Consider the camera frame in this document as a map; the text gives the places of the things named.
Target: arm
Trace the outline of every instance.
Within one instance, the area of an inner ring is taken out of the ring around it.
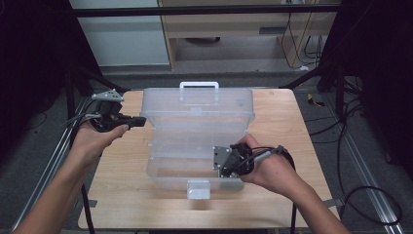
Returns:
[[[59,233],[97,157],[127,129],[102,134],[89,122],[80,126],[65,162],[14,233]]]
[[[240,140],[250,148],[261,145],[251,135]],[[325,206],[317,192],[305,182],[281,155],[271,155],[255,164],[254,170],[241,179],[255,183],[290,199],[314,233],[350,233]]]

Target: aluminum rail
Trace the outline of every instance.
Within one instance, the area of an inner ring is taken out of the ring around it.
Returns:
[[[76,114],[82,113],[84,109],[87,107],[88,104],[88,99],[87,98],[82,98],[78,107],[76,108]],[[52,178],[55,176],[56,171],[58,167],[61,164],[61,161],[64,158],[64,155],[69,147],[69,141],[70,141],[70,136],[73,132],[73,127],[77,124],[78,121],[75,121],[67,127],[61,138],[60,141],[58,142],[56,149],[54,153],[52,154],[51,159],[49,160],[48,165],[46,166],[45,171],[43,171],[42,176],[40,177],[39,181],[37,182],[36,187],[34,188],[30,198],[28,199],[26,205],[24,206],[24,209],[22,210],[21,214],[19,215],[18,219],[16,220],[15,224],[12,227],[12,230],[16,230],[16,228],[20,225],[20,223],[23,221],[25,216],[30,212],[34,204],[37,202],[39,199],[40,195],[43,193],[45,190],[46,186],[49,184],[49,182],[52,180]]]
[[[264,14],[264,13],[320,13],[357,10],[359,5],[341,4],[285,4],[285,5],[232,5],[232,6],[186,6],[148,8],[110,8],[51,10],[46,12],[56,16],[76,18],[95,17],[141,17],[177,15],[219,15],[219,14]]]
[[[334,104],[333,104],[333,100],[331,96],[325,93],[321,93],[321,95],[323,99],[325,100],[325,104],[327,105],[331,113],[333,114],[335,120],[338,121],[339,119],[334,111],[334,108],[333,108]],[[363,160],[361,153],[358,151],[357,145],[349,132],[346,132],[344,134],[343,140],[345,141],[345,145],[347,146],[347,149],[349,150],[350,157],[353,161],[353,164],[356,167],[356,170],[357,170],[359,178],[361,179],[361,182],[364,185],[380,187],[376,178],[371,173],[367,164]],[[395,216],[394,211],[388,199],[382,192],[372,190],[372,189],[368,189],[366,192],[378,216],[383,222],[393,222],[397,220],[397,217]],[[403,229],[401,228],[400,223],[396,225],[392,225],[392,226],[385,225],[385,229],[389,234],[404,233]]]

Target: hand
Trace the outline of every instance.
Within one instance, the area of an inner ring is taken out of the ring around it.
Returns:
[[[128,125],[122,125],[113,129],[111,132],[99,133],[94,129],[92,124],[87,121],[79,127],[70,151],[70,156],[76,158],[82,167],[90,167],[103,150],[109,146],[113,140],[122,137],[128,129]]]
[[[239,143],[246,143],[252,149],[261,147],[252,135],[244,136]],[[248,175],[241,176],[241,180],[260,185],[289,199],[297,189],[307,184],[294,171],[288,160],[277,154],[255,163],[254,170]]]

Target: plastic box lid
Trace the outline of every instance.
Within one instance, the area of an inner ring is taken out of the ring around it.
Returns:
[[[252,90],[233,88],[146,89],[140,115],[154,128],[243,130],[255,117]]]

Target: wooden tabletop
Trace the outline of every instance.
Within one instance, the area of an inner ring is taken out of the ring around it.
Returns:
[[[139,115],[142,91],[125,93],[122,113]],[[291,90],[253,90],[256,118],[248,131],[264,145],[283,145],[297,172],[322,200],[331,198],[315,149]],[[103,153],[89,192],[95,228],[272,228],[288,227],[292,203],[254,184],[241,191],[211,191],[210,200],[188,200],[186,191],[157,188],[146,174],[152,126],[133,128]],[[331,209],[338,216],[335,208]],[[84,212],[79,225],[87,228]],[[297,227],[306,227],[298,213]]]

